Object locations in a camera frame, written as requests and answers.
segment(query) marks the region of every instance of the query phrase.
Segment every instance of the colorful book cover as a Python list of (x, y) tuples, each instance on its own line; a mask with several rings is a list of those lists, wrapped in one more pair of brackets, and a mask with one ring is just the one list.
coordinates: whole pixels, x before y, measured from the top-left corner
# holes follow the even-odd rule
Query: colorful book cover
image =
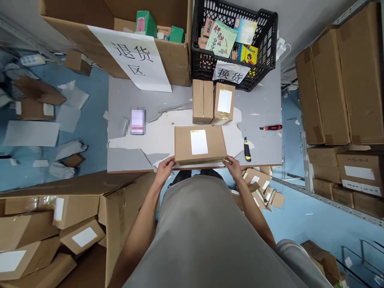
[(236, 37), (236, 30), (228, 27), (221, 21), (216, 20), (209, 36), (206, 49), (212, 51), (217, 56), (229, 58)]

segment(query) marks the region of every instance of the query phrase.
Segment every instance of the power strip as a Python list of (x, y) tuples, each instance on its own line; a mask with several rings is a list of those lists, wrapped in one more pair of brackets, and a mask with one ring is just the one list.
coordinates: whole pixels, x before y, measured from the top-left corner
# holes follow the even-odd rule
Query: power strip
[(45, 60), (43, 56), (41, 56), (41, 54), (22, 56), (20, 58), (20, 61), (21, 61), (21, 64), (23, 64), (26, 67), (45, 64)]

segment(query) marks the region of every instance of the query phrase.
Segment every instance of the open cardboard box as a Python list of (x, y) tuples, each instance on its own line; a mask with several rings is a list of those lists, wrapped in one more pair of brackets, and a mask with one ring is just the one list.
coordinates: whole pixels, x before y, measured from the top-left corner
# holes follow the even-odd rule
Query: open cardboard box
[(87, 287), (107, 287), (155, 175), (152, 172), (107, 174), (102, 171), (5, 193), (0, 200), (26, 196), (100, 195), (105, 204), (106, 249), (97, 243), (88, 249), (60, 288), (83, 287), (84, 284)]
[(192, 0), (42, 0), (40, 14), (46, 22), (111, 76), (127, 74), (89, 30), (87, 25), (114, 29), (115, 18), (136, 21), (138, 10), (148, 10), (157, 25), (177, 26), (186, 33), (185, 43), (155, 39), (170, 84), (190, 86)]

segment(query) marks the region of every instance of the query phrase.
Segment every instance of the gray table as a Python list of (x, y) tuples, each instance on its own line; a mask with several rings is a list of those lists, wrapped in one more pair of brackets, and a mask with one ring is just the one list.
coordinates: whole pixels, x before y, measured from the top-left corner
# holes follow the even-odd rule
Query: gray table
[[(247, 162), (243, 153), (236, 157), (242, 166), (282, 164), (281, 132), (259, 129), (259, 127), (282, 123), (279, 61), (276, 68), (267, 74), (261, 84), (252, 92), (241, 90), (235, 92), (234, 106), (242, 113), (242, 121), (238, 127), (243, 137), (247, 137), (255, 145), (255, 148), (250, 151), (252, 162)], [(172, 86), (172, 91), (172, 93), (144, 91), (138, 89), (131, 80), (110, 77), (109, 113), (112, 117), (108, 120), (108, 139), (119, 136), (116, 117), (129, 119), (131, 108), (143, 107), (146, 110), (146, 119), (150, 122), (161, 115), (159, 110), (183, 104), (189, 104), (192, 107), (190, 101), (192, 87)], [(108, 171), (148, 171), (153, 169), (154, 162), (164, 157), (166, 155), (163, 154), (148, 156), (140, 149), (108, 148)]]

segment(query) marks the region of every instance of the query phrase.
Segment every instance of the paper sign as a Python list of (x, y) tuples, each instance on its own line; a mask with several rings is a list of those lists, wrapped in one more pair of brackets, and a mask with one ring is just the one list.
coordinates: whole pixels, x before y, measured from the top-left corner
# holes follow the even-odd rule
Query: paper sign
[(205, 130), (191, 130), (192, 155), (208, 154)]
[(94, 240), (97, 237), (97, 234), (93, 231), (91, 227), (86, 228), (82, 232), (76, 234), (72, 237), (72, 240), (78, 244), (80, 247), (86, 246), (89, 242)]
[(240, 84), (251, 68), (217, 60), (212, 80), (224, 79)]
[(172, 92), (153, 37), (88, 28), (139, 89)]
[(232, 103), (232, 92), (229, 90), (220, 89), (219, 103), (217, 105), (217, 110), (219, 112), (230, 113), (231, 103)]
[(27, 250), (0, 253), (0, 273), (17, 269)]

